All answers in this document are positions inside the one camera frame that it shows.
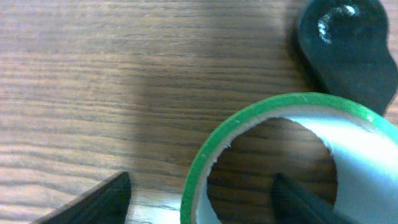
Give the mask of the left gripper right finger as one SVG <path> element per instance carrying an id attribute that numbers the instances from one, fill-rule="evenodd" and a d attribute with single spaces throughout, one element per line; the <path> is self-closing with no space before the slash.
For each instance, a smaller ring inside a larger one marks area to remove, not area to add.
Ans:
<path id="1" fill-rule="evenodd" d="M 353 219 L 281 173 L 274 177 L 271 199 L 280 224 L 354 224 Z"/>

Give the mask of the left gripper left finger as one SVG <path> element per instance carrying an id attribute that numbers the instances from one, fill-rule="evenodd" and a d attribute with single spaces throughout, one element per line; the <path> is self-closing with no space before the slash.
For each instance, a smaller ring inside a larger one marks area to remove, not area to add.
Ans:
<path id="1" fill-rule="evenodd" d="M 129 173 L 118 172 L 34 223 L 124 223 L 131 196 Z"/>

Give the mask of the green tape roll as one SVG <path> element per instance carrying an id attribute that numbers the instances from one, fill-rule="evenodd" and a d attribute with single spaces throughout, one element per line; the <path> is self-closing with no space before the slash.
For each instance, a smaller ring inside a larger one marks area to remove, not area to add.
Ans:
<path id="1" fill-rule="evenodd" d="M 360 223 L 397 222 L 397 128 L 345 98 L 290 93 L 238 111 L 209 135 L 185 182 L 182 223 L 218 223 L 206 192 L 212 165 L 233 139 L 271 118 L 301 124 L 330 150 L 337 169 L 335 210 Z"/>

